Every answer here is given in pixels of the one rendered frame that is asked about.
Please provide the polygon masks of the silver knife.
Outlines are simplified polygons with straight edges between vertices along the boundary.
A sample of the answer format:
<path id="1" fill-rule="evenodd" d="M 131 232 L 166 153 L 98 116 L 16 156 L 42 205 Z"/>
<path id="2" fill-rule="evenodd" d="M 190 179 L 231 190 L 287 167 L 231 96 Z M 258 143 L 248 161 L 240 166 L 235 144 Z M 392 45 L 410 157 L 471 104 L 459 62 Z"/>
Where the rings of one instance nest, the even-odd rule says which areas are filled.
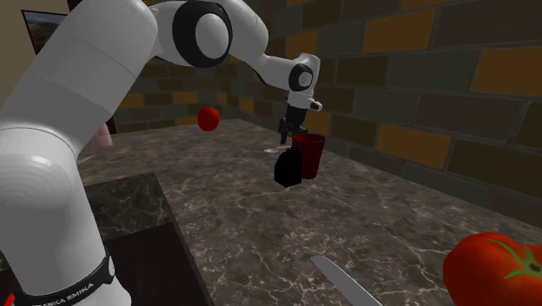
<path id="1" fill-rule="evenodd" d="M 336 263 L 324 256 L 311 261 L 352 306 L 383 306 Z"/>

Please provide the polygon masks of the framed wall picture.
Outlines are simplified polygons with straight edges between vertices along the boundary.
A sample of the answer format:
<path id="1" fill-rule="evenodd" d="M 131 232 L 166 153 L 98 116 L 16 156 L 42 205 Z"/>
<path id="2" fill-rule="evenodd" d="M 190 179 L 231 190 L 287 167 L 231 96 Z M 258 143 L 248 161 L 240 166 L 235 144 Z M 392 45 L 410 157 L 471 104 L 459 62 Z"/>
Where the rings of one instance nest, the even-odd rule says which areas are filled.
<path id="1" fill-rule="evenodd" d="M 50 39 L 66 14 L 22 10 L 23 19 L 29 32 L 30 41 L 36 54 Z"/>

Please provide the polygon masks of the dark red cup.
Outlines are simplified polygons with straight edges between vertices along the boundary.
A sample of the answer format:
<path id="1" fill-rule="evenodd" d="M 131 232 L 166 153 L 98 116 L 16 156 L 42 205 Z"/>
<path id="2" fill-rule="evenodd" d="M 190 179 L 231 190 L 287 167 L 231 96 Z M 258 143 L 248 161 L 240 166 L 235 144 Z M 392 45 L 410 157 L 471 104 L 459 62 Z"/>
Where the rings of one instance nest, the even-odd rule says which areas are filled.
<path id="1" fill-rule="evenodd" d="M 303 179 L 314 179 L 317 177 L 321 154 L 324 149 L 326 138 L 318 134 L 299 134 L 293 138 L 293 146 L 302 156 Z"/>

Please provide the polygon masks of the large red tomato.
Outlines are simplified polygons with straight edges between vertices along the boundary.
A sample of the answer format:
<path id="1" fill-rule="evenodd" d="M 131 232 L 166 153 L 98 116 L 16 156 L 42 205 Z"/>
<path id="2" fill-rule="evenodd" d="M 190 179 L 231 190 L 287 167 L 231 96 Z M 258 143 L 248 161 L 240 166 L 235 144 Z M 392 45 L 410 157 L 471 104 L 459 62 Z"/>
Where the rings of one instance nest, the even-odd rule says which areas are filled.
<path id="1" fill-rule="evenodd" d="M 467 236 L 446 256 L 443 280 L 456 306 L 542 306 L 542 245 Z"/>

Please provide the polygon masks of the marble patterned robot stand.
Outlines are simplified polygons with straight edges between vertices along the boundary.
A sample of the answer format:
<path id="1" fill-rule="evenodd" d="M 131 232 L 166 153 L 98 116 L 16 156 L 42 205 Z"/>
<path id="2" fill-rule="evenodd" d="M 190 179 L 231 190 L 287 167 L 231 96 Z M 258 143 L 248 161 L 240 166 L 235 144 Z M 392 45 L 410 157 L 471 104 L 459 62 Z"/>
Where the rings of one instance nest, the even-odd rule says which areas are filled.
<path id="1" fill-rule="evenodd" d="M 155 173 L 85 192 L 132 306 L 215 306 Z"/>

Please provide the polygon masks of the small red tomato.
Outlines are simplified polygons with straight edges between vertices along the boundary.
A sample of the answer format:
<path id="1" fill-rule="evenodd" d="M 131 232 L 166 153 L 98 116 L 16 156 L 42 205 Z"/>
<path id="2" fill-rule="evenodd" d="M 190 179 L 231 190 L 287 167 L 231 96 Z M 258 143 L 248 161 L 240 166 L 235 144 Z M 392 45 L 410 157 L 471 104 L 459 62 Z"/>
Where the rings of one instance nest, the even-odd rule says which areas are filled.
<path id="1" fill-rule="evenodd" d="M 218 110 L 209 107 L 201 108 L 197 116 L 198 126 L 203 131 L 215 130 L 220 120 L 221 117 Z"/>

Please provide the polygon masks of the pink vase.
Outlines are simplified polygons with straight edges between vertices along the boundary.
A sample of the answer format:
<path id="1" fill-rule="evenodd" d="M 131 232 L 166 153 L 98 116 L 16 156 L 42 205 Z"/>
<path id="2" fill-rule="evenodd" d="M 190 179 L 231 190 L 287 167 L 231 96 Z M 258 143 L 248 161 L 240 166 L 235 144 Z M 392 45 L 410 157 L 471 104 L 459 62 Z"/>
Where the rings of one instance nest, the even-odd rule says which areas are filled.
<path id="1" fill-rule="evenodd" d="M 101 148 L 109 147 L 113 144 L 109 128 L 106 123 L 93 135 L 89 141 L 90 148 L 92 150 L 98 150 Z"/>

